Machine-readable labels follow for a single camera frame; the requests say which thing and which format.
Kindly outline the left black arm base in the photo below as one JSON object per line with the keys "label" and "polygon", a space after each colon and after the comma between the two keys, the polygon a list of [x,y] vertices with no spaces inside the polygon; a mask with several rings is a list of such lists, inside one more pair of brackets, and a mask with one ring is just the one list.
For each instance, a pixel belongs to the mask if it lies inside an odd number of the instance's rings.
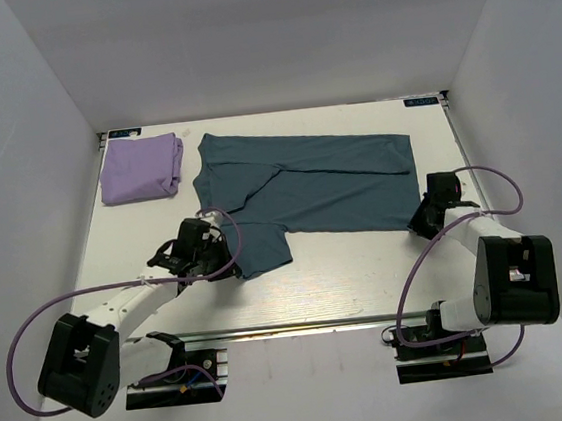
{"label": "left black arm base", "polygon": [[221,402],[228,352],[153,331],[120,353],[121,386],[130,411]]}

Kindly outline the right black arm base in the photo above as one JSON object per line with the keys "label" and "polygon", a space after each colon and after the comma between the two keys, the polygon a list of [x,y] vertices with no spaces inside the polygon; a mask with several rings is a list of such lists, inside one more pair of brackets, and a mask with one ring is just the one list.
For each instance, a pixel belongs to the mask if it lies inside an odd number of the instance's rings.
{"label": "right black arm base", "polygon": [[[452,335],[443,329],[439,309],[430,308],[425,313],[424,322],[411,319],[401,325],[402,337],[411,343],[422,343]],[[472,377],[493,371],[485,338],[481,334],[422,348],[410,348],[399,342],[394,325],[384,328],[380,335],[385,346],[394,349],[401,385]]]}

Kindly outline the dark teal t-shirt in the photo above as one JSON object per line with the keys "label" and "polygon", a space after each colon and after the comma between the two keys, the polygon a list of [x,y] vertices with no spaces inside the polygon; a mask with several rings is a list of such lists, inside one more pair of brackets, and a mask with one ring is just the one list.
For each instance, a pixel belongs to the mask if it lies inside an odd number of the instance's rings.
{"label": "dark teal t-shirt", "polygon": [[292,260],[288,233],[404,231],[420,202],[409,136],[215,136],[198,152],[202,208],[230,215],[243,279]]}

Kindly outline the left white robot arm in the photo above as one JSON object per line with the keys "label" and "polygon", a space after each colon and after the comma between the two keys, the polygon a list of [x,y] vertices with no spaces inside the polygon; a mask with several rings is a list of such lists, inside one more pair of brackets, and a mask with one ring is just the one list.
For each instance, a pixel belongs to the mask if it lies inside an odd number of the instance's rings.
{"label": "left white robot arm", "polygon": [[40,394],[97,418],[128,386],[175,382],[189,371],[204,375],[204,367],[187,364],[178,336],[153,331],[130,337],[193,284],[239,275],[240,253],[229,250],[221,228],[231,219],[215,207],[186,218],[137,279],[111,285],[117,292],[112,299],[84,315],[61,316],[40,371]]}

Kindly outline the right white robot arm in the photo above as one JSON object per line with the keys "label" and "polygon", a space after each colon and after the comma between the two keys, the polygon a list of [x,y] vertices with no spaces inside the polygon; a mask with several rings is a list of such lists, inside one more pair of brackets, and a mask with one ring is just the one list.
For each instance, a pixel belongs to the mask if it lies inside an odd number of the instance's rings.
{"label": "right white robot arm", "polygon": [[463,333],[493,325],[545,325],[559,318],[560,296],[549,238],[501,225],[462,199],[455,171],[426,176],[426,191],[408,228],[435,245],[449,236],[475,257],[472,292],[435,302],[427,311],[430,347],[449,353]]}

